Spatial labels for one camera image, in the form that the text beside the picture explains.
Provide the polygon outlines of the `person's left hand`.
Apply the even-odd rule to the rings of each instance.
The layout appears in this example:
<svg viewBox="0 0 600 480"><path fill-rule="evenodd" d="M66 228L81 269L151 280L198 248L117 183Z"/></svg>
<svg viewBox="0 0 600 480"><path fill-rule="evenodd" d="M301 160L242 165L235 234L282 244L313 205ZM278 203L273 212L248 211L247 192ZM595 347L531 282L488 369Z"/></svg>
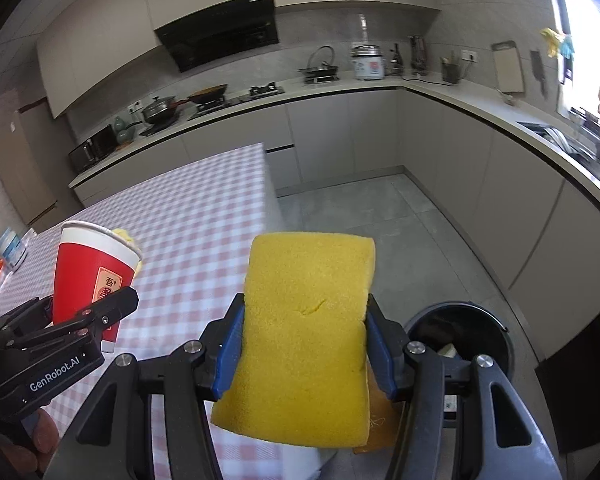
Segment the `person's left hand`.
<svg viewBox="0 0 600 480"><path fill-rule="evenodd" d="M0 426L0 448L23 476L42 477L60 442L56 422L44 408L13 425Z"/></svg>

